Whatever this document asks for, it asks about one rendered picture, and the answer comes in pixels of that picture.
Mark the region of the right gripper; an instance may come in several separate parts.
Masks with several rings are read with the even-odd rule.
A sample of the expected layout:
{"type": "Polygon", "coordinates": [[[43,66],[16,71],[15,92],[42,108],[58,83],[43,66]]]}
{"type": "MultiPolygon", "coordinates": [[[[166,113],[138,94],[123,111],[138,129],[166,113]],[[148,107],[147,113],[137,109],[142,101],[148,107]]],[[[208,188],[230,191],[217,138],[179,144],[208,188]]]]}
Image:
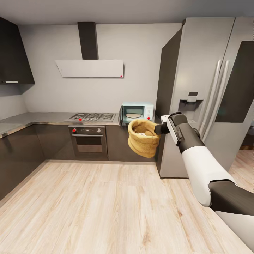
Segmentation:
{"type": "Polygon", "coordinates": [[[165,123],[163,123],[162,125],[156,125],[155,126],[155,133],[156,134],[168,134],[168,133],[170,133],[169,131],[167,131],[165,129],[165,127],[164,127],[165,123]]]}

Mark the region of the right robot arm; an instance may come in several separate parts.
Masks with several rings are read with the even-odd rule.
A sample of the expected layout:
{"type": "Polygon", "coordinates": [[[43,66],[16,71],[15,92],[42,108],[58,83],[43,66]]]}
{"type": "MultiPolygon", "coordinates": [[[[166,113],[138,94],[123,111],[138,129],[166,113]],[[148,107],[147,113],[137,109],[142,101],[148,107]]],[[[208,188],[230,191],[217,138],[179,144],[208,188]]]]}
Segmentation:
{"type": "Polygon", "coordinates": [[[217,162],[181,112],[161,116],[156,134],[171,133],[179,147],[192,191],[198,202],[210,207],[254,253],[254,193],[238,186],[217,162]]]}

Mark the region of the microwave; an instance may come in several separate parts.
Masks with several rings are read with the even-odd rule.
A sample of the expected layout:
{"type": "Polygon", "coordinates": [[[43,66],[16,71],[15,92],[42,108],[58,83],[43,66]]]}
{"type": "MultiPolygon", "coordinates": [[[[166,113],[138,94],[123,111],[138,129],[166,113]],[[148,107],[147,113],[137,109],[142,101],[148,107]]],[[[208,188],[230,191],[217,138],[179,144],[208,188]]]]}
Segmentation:
{"type": "Polygon", "coordinates": [[[152,120],[153,104],[147,101],[123,101],[119,111],[119,125],[123,120],[152,120]]]}

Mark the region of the popcorn bag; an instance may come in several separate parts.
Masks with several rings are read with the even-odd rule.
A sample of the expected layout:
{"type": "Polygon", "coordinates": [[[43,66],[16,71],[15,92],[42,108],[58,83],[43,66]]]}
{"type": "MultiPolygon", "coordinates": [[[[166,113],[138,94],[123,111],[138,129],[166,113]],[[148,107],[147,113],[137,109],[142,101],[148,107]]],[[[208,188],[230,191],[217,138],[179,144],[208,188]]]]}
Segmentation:
{"type": "Polygon", "coordinates": [[[156,125],[149,119],[136,119],[130,122],[128,125],[130,134],[128,144],[135,153],[146,158],[151,158],[155,155],[156,147],[161,139],[161,134],[155,133],[156,125]]]}

